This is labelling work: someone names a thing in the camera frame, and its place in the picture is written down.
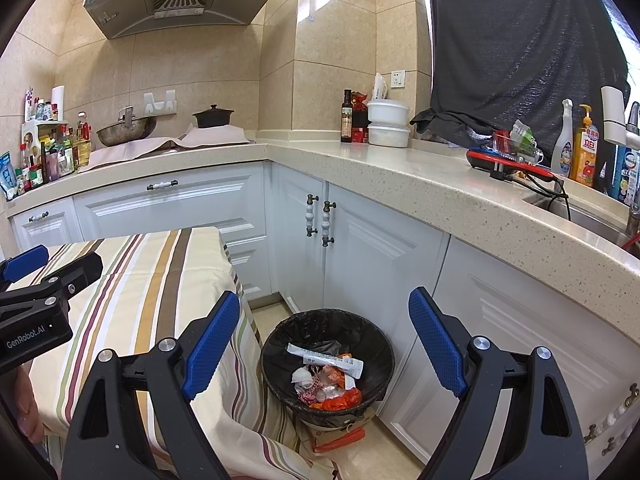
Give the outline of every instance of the human hand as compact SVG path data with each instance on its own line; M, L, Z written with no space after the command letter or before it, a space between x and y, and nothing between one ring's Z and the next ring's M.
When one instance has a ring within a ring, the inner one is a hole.
M32 444L40 444L44 438L44 426L33 396L31 380L21 366L18 366L18 375L15 378L14 400L18 408L18 428Z

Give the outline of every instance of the striped tablecloth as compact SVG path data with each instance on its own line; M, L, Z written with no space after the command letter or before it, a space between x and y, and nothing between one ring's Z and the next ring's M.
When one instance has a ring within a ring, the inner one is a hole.
M49 250L49 263L15 287L37 283L77 256L102 257L100 280L70 301L74 336L34 360L33 389L47 429L65 436L82 384L98 352L125 356L179 336L192 319L206 316L224 290L241 298L241 315L206 391L191 407L231 476L246 479L340 478L328 459L308 460L283 405L265 386L259 366L260 335L228 252L213 227L184 229ZM150 397L138 393L154 455L170 463Z

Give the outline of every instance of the silver bolt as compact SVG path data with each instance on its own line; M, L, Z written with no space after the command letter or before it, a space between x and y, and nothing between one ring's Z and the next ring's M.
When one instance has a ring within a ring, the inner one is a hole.
M486 350L491 346L491 343L489 343L487 338L478 336L474 338L474 346L479 350Z
M169 352L173 350L175 348L175 339L171 339L170 337L162 339L162 341L158 343L158 348L162 352Z
M106 363L107 361L110 361L112 357L113 352L107 348L98 354L98 361Z
M549 348L545 348L543 346L539 346L536 348L536 354L542 359L549 359L551 357L551 350Z

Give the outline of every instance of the stainless steel range hood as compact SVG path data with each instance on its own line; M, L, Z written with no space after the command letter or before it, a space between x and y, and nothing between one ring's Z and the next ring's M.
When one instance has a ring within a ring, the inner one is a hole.
M185 25L248 25L267 0L84 0L108 40Z

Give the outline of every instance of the floor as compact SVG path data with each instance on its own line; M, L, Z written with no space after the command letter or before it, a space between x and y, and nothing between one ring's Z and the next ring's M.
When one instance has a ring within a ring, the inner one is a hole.
M264 306L253 313L263 341L290 316L285 303ZM340 465L345 480L415 480L424 467L377 418L367 425L362 440L322 455Z

